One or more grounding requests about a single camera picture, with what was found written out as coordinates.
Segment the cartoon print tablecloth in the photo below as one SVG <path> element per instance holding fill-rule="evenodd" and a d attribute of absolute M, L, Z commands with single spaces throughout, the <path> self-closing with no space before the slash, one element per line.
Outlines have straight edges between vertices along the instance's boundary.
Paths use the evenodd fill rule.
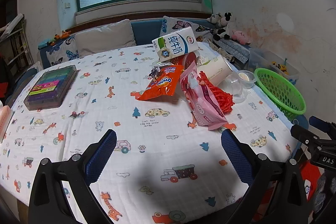
<path fill-rule="evenodd" d="M 214 55 L 199 45 L 202 55 Z M 242 197 L 248 186 L 221 147 L 221 134 L 198 126 L 182 97 L 136 100 L 157 58 L 153 47 L 145 45 L 63 63 L 60 67 L 75 64 L 80 71 L 62 106 L 28 111 L 23 100 L 29 89 L 57 67 L 39 72 L 13 105 L 15 114 L 0 145 L 0 184 L 28 205 L 41 159 L 67 160 L 111 128 L 117 146 L 90 187 L 112 221 L 184 223 Z M 288 120 L 256 89 L 232 107 L 226 127 L 256 153 L 285 161 L 296 145 Z M 85 223 L 70 187 L 64 187 L 75 216 Z"/>

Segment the metal bolt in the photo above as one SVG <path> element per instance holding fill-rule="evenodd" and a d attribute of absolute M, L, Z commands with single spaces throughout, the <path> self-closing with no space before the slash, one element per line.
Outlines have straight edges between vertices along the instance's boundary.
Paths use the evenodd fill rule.
<path fill-rule="evenodd" d="M 72 157 L 71 157 L 71 159 L 73 160 L 73 161 L 77 161 L 77 160 L 79 160 L 81 158 L 81 155 L 80 154 L 74 154 Z"/>
<path fill-rule="evenodd" d="M 296 165 L 296 160 L 295 160 L 295 159 L 290 159 L 290 160 L 289 160 L 289 163 L 290 163 L 291 165 Z"/>
<path fill-rule="evenodd" d="M 258 158 L 260 160 L 267 160 L 267 156 L 265 154 L 263 154 L 263 153 L 258 154 Z"/>
<path fill-rule="evenodd" d="M 48 163 L 48 161 L 49 160 L 47 158 L 44 158 L 44 159 L 41 160 L 41 164 L 46 165 Z"/>

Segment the pink plastic wrapper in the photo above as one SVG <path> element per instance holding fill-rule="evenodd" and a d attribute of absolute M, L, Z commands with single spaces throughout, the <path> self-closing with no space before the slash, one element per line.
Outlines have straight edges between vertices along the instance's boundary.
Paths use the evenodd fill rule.
<path fill-rule="evenodd" d="M 181 74 L 180 84 L 199 126 L 213 130 L 227 123 L 215 96 L 197 74 L 195 62 Z"/>

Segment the green plastic basket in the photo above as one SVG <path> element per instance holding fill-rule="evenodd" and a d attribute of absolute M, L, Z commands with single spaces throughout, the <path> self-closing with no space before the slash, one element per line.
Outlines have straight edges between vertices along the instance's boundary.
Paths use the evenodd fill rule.
<path fill-rule="evenodd" d="M 286 78 L 274 71 L 258 68 L 254 71 L 257 85 L 278 106 L 288 120 L 306 112 L 306 102 L 301 93 Z"/>

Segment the wooden trim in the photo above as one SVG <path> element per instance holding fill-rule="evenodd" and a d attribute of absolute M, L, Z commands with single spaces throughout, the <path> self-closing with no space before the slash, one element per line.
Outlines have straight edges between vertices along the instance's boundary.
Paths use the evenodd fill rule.
<path fill-rule="evenodd" d="M 163 16 L 176 17 L 176 18 L 200 18 L 206 19 L 211 16 L 209 13 L 203 12 L 178 12 L 178 11 L 160 11 L 160 12 L 145 12 L 136 13 L 128 15 L 120 15 L 114 17 L 101 18 L 89 22 L 85 22 L 74 27 L 67 29 L 66 31 L 71 31 L 71 33 L 76 33 L 84 31 L 90 28 L 98 27 L 105 24 L 116 23 L 124 19 L 138 20 L 138 19 L 149 19 L 149 18 L 162 18 Z"/>

